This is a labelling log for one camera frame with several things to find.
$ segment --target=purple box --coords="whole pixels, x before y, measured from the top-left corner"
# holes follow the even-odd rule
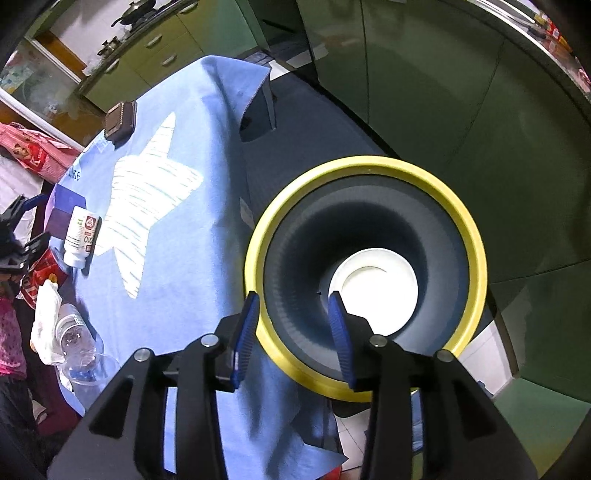
[[[51,236],[65,240],[72,211],[76,206],[86,208],[84,197],[59,184],[56,185],[45,208],[45,231]]]

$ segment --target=metal rivet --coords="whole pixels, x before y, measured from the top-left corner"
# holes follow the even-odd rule
[[[373,346],[386,346],[388,344],[388,339],[384,335],[372,335],[369,338],[369,343]]]
[[[445,363],[449,363],[451,362],[455,357],[453,356],[453,353],[451,353],[449,350],[439,350],[437,352],[437,358],[439,360],[441,360],[442,362]]]
[[[219,338],[212,333],[208,333],[207,335],[203,335],[201,337],[201,345],[203,346],[215,346],[219,342]]]
[[[150,358],[150,350],[147,348],[140,348],[139,350],[135,351],[134,358],[138,362],[145,362],[148,358]]]

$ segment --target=drawer handle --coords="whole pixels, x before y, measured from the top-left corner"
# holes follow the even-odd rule
[[[146,48],[152,48],[154,45],[156,45],[160,40],[162,40],[162,34],[157,35],[156,37],[154,37],[152,40],[150,40],[148,43],[146,43]]]
[[[185,8],[183,8],[183,9],[182,9],[182,10],[181,10],[179,13],[180,13],[181,15],[188,14],[188,13],[189,13],[189,12],[190,12],[190,11],[191,11],[193,8],[195,8],[195,7],[196,7],[198,4],[199,4],[199,2],[192,3],[191,5],[189,5],[189,6],[185,7]]]
[[[111,73],[118,64],[119,64],[119,59],[115,60],[111,65],[109,65],[107,67],[107,69],[105,70],[105,73]]]
[[[177,59],[177,54],[173,54],[170,57],[168,57],[166,60],[164,60],[160,65],[162,65],[163,67],[168,67],[168,65],[170,65],[172,62],[174,62]]]

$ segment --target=person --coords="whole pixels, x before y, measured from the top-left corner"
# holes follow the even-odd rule
[[[51,459],[45,452],[33,417],[21,328],[12,306],[14,296],[10,282],[19,279],[0,274],[0,422],[13,443],[45,474]]]

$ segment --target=cabinet drawer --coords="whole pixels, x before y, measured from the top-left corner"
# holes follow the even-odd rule
[[[158,50],[136,71],[149,85],[154,86],[201,57],[203,51],[191,35],[185,33]]]
[[[236,0],[199,0],[177,16],[206,55],[235,57],[256,47]]]
[[[150,89],[141,78],[123,60],[117,59],[85,95],[104,112],[121,101],[137,100]]]
[[[175,15],[172,15],[136,41],[122,58],[132,68],[137,69],[153,57],[158,50],[184,33],[187,33],[187,29]]]

